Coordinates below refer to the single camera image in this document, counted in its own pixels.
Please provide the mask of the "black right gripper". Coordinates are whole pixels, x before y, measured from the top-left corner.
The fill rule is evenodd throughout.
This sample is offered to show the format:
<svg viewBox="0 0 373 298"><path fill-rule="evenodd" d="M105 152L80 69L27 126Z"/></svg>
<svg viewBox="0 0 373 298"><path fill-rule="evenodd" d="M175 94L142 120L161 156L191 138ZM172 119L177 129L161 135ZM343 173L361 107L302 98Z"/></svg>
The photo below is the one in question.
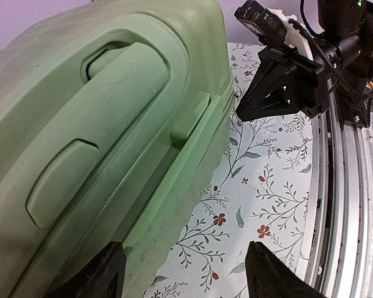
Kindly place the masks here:
<svg viewBox="0 0 373 298"><path fill-rule="evenodd" d="M314 118L329 109L335 96L342 123L368 128L373 104L373 2L318 1L316 33L306 17L299 33L308 40L314 60L333 81L315 98L318 64L303 56L276 49L297 49L298 37L282 10L246 1L235 18L270 48L259 52L260 65L236 108L243 122L304 112Z"/></svg>

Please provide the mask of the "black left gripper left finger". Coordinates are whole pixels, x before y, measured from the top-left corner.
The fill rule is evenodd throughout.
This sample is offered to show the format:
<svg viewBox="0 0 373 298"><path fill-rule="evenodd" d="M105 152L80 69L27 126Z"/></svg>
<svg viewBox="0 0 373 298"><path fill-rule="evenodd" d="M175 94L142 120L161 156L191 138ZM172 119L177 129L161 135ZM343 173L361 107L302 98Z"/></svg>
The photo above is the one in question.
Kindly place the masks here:
<svg viewBox="0 0 373 298"><path fill-rule="evenodd" d="M48 297L122 297L126 256L122 244L108 243L69 281L47 294Z"/></svg>

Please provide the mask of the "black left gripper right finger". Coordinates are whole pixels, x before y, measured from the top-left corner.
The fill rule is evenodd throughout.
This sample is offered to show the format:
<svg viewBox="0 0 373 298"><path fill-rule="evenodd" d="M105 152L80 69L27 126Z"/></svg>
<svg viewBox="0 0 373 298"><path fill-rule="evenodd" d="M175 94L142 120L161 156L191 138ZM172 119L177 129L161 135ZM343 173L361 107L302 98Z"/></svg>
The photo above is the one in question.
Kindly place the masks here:
<svg viewBox="0 0 373 298"><path fill-rule="evenodd" d="M324 295L298 278L263 243L250 242L245 257L249 297L306 298Z"/></svg>

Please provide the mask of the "green hard-shell suitcase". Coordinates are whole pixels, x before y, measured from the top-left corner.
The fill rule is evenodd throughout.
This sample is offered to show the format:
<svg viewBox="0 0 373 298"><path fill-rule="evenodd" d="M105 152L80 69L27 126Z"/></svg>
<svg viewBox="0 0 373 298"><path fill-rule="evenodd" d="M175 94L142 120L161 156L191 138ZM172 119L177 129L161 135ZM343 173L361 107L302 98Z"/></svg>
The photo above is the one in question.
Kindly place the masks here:
<svg viewBox="0 0 373 298"><path fill-rule="evenodd" d="M0 297L58 297L111 242L142 297L229 140L216 1L100 1L0 51Z"/></svg>

